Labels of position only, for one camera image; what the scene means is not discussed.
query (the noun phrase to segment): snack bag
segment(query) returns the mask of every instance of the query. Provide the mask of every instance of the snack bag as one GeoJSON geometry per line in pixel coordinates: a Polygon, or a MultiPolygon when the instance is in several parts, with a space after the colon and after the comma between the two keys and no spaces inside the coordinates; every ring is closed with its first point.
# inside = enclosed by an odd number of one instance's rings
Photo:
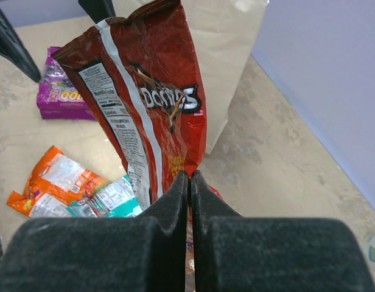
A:
{"type": "Polygon", "coordinates": [[[184,10],[156,0],[54,53],[122,159],[143,209],[206,147],[205,93],[184,10]]]}
{"type": "Polygon", "coordinates": [[[30,218],[70,217],[69,203],[91,198],[110,183],[52,146],[32,170],[23,194],[12,192],[6,204],[30,218]]]}
{"type": "Polygon", "coordinates": [[[133,194],[128,176],[100,189],[91,198],[74,201],[68,206],[73,217],[135,217],[142,210],[133,194]]]}
{"type": "Polygon", "coordinates": [[[51,57],[59,47],[49,47],[44,78],[39,83],[36,104],[43,119],[95,120],[90,109],[62,70],[51,57]]]}

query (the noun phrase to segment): orange snack packet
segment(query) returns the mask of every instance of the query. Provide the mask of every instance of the orange snack packet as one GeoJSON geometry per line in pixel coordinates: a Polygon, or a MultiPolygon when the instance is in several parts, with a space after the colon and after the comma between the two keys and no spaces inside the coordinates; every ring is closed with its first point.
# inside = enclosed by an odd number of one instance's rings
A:
{"type": "Polygon", "coordinates": [[[6,204],[30,218],[70,217],[68,204],[92,197],[109,183],[52,146],[32,170],[23,194],[12,192],[6,204]]]}

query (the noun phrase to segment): white stripe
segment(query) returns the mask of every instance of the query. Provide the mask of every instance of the white stripe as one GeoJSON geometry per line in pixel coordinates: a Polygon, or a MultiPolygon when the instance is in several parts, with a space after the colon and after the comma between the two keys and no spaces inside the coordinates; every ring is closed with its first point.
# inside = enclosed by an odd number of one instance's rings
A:
{"type": "Polygon", "coordinates": [[[119,51],[116,45],[114,44],[114,41],[110,33],[109,24],[107,24],[105,20],[102,20],[96,24],[96,28],[99,30],[101,34],[101,39],[102,39],[103,46],[105,47],[106,52],[108,53],[109,57],[113,60],[114,64],[116,65],[117,69],[119,70],[124,80],[125,85],[128,88],[128,92],[129,92],[132,104],[140,115],[145,134],[147,135],[150,141],[151,148],[155,157],[156,178],[158,180],[158,198],[160,198],[163,195],[162,152],[161,152],[161,147],[159,146],[158,140],[156,140],[156,137],[153,131],[151,118],[147,114],[147,110],[143,102],[141,101],[139,91],[136,88],[131,75],[129,75],[129,73],[124,68],[124,65],[121,62],[121,59],[119,57],[119,51]]]}

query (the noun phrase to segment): purple snack package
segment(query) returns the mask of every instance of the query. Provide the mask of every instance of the purple snack package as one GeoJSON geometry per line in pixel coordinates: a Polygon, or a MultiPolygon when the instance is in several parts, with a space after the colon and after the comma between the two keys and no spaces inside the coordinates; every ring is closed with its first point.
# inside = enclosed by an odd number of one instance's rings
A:
{"type": "Polygon", "coordinates": [[[43,80],[39,83],[37,107],[43,119],[95,120],[82,97],[60,65],[51,57],[59,47],[49,47],[43,80]]]}

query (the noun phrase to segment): green snack packet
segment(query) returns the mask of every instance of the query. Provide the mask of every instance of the green snack packet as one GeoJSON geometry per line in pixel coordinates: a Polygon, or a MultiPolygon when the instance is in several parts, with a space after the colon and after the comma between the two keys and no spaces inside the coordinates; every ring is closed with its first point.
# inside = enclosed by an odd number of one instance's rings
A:
{"type": "Polygon", "coordinates": [[[67,207],[73,217],[135,217],[142,210],[132,191],[128,176],[98,190],[92,198],[83,198],[67,207]]]}

